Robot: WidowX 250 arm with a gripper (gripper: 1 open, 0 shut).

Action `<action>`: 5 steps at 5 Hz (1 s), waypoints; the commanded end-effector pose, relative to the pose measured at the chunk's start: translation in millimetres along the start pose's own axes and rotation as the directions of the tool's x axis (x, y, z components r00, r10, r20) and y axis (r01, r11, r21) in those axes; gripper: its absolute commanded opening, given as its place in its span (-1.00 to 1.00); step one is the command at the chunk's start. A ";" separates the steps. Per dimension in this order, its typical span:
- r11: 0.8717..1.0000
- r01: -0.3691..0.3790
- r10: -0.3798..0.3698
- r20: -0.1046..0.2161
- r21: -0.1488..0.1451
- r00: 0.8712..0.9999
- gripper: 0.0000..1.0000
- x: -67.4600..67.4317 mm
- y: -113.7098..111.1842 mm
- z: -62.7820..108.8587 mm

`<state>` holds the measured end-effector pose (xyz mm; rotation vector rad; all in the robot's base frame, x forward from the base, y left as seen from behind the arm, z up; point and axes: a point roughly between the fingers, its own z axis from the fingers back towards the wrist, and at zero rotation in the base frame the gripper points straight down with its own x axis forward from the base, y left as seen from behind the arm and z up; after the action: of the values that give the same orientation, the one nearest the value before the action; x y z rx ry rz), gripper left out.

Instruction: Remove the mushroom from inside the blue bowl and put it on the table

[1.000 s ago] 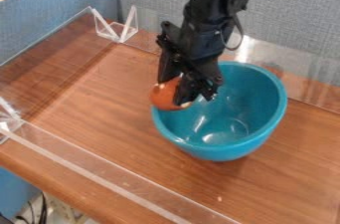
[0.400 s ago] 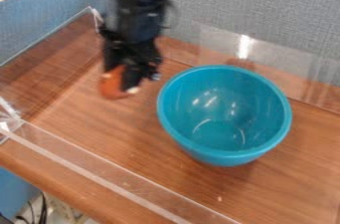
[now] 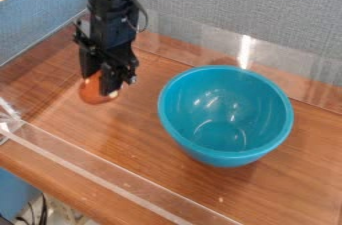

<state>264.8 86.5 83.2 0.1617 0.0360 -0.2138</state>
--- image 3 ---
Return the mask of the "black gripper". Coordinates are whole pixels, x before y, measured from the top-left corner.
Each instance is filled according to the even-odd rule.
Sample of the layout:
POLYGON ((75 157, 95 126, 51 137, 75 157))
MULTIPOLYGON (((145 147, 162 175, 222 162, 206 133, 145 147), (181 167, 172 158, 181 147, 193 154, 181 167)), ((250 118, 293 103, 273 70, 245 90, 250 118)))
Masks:
POLYGON ((101 69, 101 94, 109 96, 123 83, 137 80, 139 60, 133 50, 137 32, 123 18, 103 20, 95 15, 75 22, 74 41, 79 45, 82 77, 101 69))

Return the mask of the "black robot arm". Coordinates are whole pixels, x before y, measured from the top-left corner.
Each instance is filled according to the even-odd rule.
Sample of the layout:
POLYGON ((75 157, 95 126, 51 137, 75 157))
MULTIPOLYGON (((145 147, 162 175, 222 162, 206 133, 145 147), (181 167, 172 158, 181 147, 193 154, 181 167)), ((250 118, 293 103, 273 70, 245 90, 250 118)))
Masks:
POLYGON ((97 78, 99 95, 114 97, 123 84, 137 82, 139 60, 133 50, 139 27, 139 13, 149 17, 138 0, 89 0, 90 22, 75 23, 74 41, 79 45, 82 77, 97 78))

